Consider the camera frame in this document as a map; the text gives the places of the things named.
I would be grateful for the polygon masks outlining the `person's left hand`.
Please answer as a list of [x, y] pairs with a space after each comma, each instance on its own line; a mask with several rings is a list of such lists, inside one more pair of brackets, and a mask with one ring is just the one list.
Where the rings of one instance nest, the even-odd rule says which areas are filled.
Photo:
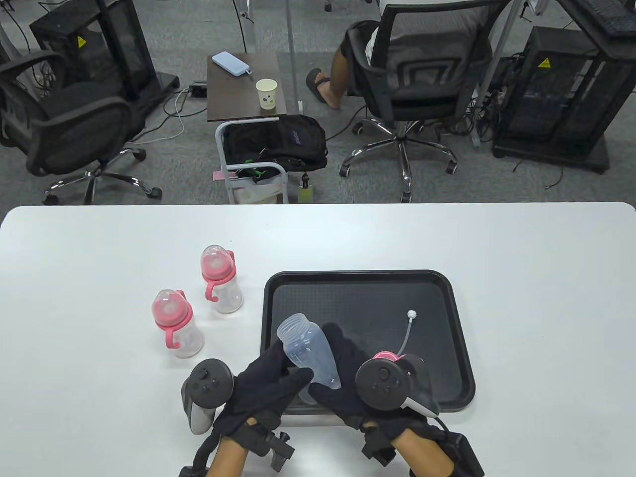
[[234, 379], [232, 396], [214, 420], [214, 431], [230, 437], [250, 419], [261, 423], [265, 415], [280, 423], [289, 404], [313, 377], [311, 368], [296, 367], [282, 342], [275, 341]]

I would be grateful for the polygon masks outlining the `person's right hand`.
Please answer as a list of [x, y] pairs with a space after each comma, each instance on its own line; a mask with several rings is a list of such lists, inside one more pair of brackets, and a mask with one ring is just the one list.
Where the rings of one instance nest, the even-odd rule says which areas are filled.
[[426, 418], [408, 409], [379, 411], [369, 407], [356, 391], [356, 374], [370, 359], [354, 341], [345, 337], [339, 325], [327, 323], [321, 327], [335, 359], [341, 388], [330, 389], [318, 383], [309, 385], [309, 393], [323, 407], [337, 415], [343, 422], [366, 432], [365, 426], [375, 423], [377, 429], [389, 440], [399, 438], [407, 429], [426, 439], [437, 439], [441, 430], [428, 423]]

